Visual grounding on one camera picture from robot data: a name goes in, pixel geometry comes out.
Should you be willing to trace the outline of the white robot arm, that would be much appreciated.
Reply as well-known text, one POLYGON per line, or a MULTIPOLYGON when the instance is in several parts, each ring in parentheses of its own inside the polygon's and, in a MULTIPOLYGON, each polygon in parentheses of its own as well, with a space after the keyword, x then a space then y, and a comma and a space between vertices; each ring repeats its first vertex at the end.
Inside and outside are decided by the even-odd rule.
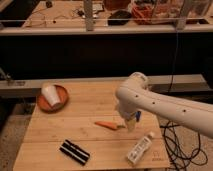
POLYGON ((213 105, 158 94, 148 90, 148 77, 132 73, 115 92, 118 111, 131 130, 138 109, 166 118, 213 139, 213 105))

